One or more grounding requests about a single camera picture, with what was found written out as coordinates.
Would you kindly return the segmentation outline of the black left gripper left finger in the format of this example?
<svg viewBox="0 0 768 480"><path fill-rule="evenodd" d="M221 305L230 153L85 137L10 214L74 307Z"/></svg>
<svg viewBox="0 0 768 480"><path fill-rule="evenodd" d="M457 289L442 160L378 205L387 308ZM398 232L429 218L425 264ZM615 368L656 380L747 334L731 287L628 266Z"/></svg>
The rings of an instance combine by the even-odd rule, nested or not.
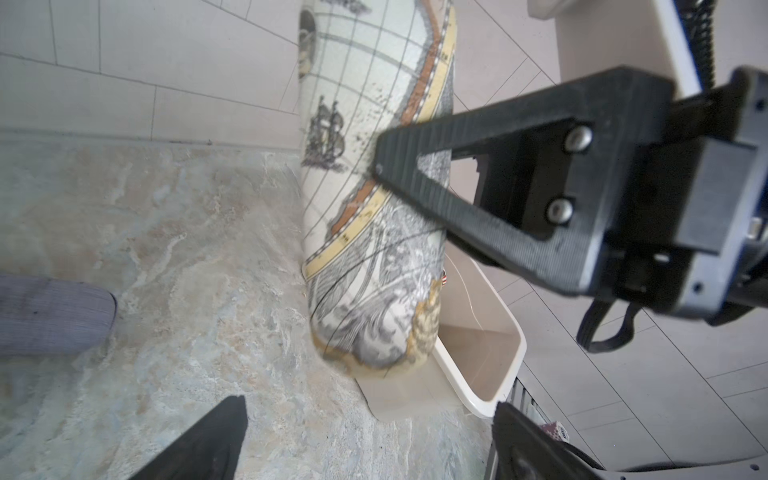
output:
<svg viewBox="0 0 768 480"><path fill-rule="evenodd" d="M232 480L247 426L245 397L229 396L130 479Z"/></svg>

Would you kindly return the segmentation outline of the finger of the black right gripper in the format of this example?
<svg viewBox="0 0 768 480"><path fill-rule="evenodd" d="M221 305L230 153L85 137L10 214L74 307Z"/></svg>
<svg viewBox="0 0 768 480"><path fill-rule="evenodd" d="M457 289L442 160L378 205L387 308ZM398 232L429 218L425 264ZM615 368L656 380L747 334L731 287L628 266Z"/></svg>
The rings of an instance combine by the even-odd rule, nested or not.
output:
<svg viewBox="0 0 768 480"><path fill-rule="evenodd" d="M675 93L617 67L511 100L398 127L373 172L474 258L563 295L600 288L606 235Z"/></svg>

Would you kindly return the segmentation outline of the cream plastic storage box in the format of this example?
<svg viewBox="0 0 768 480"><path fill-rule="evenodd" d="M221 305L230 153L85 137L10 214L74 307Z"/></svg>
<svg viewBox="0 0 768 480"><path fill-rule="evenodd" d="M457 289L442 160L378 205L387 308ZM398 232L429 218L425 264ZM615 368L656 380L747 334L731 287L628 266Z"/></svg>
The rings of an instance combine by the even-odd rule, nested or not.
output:
<svg viewBox="0 0 768 480"><path fill-rule="evenodd" d="M371 413L389 422L461 408L491 418L507 399L527 350L508 307L467 254L448 243L439 336L429 359L393 379L360 379Z"/></svg>

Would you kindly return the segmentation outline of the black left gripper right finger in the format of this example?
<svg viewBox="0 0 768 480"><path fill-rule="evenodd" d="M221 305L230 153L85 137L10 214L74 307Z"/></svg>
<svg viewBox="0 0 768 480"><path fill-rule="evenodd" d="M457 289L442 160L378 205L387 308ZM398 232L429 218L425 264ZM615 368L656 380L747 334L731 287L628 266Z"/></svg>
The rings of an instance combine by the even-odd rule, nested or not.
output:
<svg viewBox="0 0 768 480"><path fill-rule="evenodd" d="M499 402L492 422L496 479L599 479L593 469L520 410Z"/></svg>

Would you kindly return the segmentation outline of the aluminium rail frame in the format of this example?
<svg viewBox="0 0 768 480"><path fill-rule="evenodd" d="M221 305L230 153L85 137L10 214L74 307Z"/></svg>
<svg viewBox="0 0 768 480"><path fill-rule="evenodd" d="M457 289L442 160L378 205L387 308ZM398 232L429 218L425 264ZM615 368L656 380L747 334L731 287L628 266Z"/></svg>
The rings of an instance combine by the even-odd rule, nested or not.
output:
<svg viewBox="0 0 768 480"><path fill-rule="evenodd" d="M526 418L533 421L539 427L544 427L549 422L549 418L545 414L544 410L519 379L515 380L513 387L507 396L506 402L512 404L515 408L520 410ZM494 430L491 430L491 432L492 443L486 464L484 478L504 479L501 468L502 458L498 452L496 440L497 435ZM535 469L532 469L525 460L513 460L512 467L514 479L541 479L539 473Z"/></svg>

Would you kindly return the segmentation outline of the purple case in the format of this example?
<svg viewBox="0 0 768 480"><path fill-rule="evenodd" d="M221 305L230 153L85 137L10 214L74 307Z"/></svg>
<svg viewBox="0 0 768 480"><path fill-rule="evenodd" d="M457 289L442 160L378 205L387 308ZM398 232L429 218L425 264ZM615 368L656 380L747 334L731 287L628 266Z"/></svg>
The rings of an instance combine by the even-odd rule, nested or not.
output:
<svg viewBox="0 0 768 480"><path fill-rule="evenodd" d="M1 276L1 355L76 354L102 344L117 318L109 291L83 282Z"/></svg>

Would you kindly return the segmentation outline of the map print glasses case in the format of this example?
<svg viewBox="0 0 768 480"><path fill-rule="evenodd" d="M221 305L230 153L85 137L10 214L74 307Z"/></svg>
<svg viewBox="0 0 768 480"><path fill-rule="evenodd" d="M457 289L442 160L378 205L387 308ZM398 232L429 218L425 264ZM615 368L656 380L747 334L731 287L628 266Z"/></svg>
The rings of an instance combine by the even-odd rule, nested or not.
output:
<svg viewBox="0 0 768 480"><path fill-rule="evenodd" d="M374 178L380 133L453 111L449 1L306 1L299 16L303 276L312 341L355 378L421 366L445 231Z"/></svg>

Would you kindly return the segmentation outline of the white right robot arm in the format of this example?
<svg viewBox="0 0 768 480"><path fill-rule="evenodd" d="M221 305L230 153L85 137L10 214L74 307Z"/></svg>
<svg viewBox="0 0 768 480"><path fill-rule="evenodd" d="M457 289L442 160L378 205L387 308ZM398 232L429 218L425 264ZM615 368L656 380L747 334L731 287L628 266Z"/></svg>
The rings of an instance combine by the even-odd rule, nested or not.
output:
<svg viewBox="0 0 768 480"><path fill-rule="evenodd" d="M373 171L472 255L569 296L767 304L767 76L704 91L672 1L576 1L561 83L380 135Z"/></svg>

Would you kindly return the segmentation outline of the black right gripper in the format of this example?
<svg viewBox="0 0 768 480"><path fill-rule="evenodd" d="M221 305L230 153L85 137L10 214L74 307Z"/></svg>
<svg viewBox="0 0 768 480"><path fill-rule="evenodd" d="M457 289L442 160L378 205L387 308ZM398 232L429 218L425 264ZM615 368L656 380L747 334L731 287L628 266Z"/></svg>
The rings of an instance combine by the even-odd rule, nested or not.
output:
<svg viewBox="0 0 768 480"><path fill-rule="evenodd" d="M625 122L652 126L620 189L599 309L617 300L681 318L739 318L767 303L767 75L742 66L681 100L673 82L618 67Z"/></svg>

